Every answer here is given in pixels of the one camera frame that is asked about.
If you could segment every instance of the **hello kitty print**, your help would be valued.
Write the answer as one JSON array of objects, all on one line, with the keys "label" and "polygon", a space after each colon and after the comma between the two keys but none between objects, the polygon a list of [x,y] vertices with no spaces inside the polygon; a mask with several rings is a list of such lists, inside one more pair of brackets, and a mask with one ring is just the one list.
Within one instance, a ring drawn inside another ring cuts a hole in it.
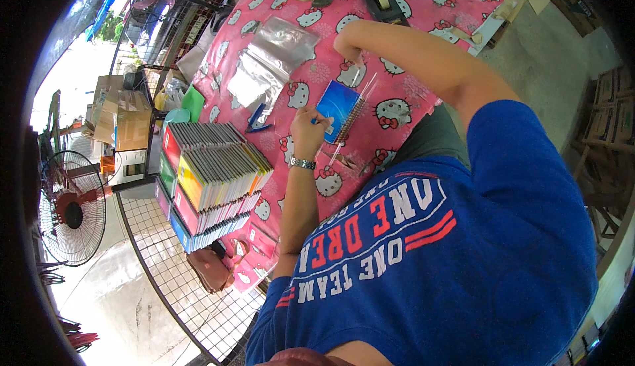
[{"label": "hello kitty print", "polygon": [[[395,1],[411,27],[466,51],[469,45],[451,30],[459,28],[473,34],[504,0]],[[341,155],[357,165],[357,170],[353,171],[339,160],[331,163],[335,146],[330,144],[324,144],[317,156],[314,179],[319,219],[322,220],[339,211],[372,174],[380,174],[389,166],[414,126],[434,110],[438,98],[395,62],[364,54],[358,67],[333,49],[335,37],[347,25],[360,19],[371,19],[362,0],[333,0],[327,7],[312,7],[311,2],[297,0],[240,0],[212,42],[194,80],[195,88],[205,97],[201,122],[231,122],[244,132],[253,110],[239,103],[227,90],[227,83],[241,64],[240,55],[270,16],[285,19],[320,38],[311,56],[293,72],[291,81],[280,92],[266,121],[272,127],[244,135],[275,167],[251,213],[251,221],[277,239],[288,163],[295,148],[290,125],[298,108],[316,105],[331,80],[360,92],[377,73],[377,88],[361,108],[340,150]],[[256,282],[256,275],[251,274],[249,286]]]}]

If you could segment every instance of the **brown bag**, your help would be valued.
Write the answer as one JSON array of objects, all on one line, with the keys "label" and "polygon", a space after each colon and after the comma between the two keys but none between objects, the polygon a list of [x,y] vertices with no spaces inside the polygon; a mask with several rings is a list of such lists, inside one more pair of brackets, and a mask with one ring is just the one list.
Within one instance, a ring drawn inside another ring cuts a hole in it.
[{"label": "brown bag", "polygon": [[227,269],[215,251],[209,247],[199,249],[186,255],[190,267],[196,272],[202,286],[210,293],[220,292],[230,287],[234,281],[234,270],[249,253],[249,246],[243,241],[237,241],[234,245],[234,255],[238,254],[238,247],[242,246],[244,254],[234,264],[232,269]]}]

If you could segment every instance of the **gray shorts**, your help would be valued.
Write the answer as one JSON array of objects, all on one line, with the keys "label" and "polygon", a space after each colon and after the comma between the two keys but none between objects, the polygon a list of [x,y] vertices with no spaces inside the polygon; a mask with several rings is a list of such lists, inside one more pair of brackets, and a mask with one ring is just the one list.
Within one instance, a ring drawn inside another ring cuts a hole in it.
[{"label": "gray shorts", "polygon": [[434,108],[412,130],[388,167],[422,156],[453,156],[468,170],[470,160],[445,104]]}]

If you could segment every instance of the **blue t-shirt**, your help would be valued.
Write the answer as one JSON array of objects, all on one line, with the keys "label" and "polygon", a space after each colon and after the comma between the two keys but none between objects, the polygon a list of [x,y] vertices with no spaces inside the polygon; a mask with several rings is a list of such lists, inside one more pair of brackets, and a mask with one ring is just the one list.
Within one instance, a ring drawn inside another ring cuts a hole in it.
[{"label": "blue t-shirt", "polygon": [[394,365],[545,365],[597,291],[580,191],[534,113],[482,107],[455,158],[409,160],[308,236],[275,279],[247,364],[362,340]]}]

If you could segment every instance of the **electric fan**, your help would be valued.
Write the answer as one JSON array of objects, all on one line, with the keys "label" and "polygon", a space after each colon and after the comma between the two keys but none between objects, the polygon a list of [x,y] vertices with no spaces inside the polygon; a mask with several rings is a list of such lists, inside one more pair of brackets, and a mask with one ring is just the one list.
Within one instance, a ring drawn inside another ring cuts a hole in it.
[{"label": "electric fan", "polygon": [[106,227],[106,198],[99,172],[82,154],[61,151],[42,167],[40,234],[51,256],[80,266],[99,247]]}]

